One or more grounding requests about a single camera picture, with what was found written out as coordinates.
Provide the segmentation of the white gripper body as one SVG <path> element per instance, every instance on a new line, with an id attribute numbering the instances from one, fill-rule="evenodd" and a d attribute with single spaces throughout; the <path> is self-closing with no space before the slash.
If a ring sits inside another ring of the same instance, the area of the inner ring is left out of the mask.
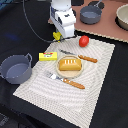
<path id="1" fill-rule="evenodd" d="M 54 8 L 50 9 L 50 19 L 64 38 L 73 37 L 76 23 L 73 10 L 58 11 Z"/>

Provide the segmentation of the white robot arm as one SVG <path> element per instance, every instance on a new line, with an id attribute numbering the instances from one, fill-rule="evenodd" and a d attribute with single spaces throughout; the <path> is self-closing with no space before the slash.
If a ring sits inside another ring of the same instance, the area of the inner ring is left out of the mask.
<path id="1" fill-rule="evenodd" d="M 74 36 L 76 17 L 71 8 L 71 0 L 52 0 L 50 19 L 64 38 Z"/>

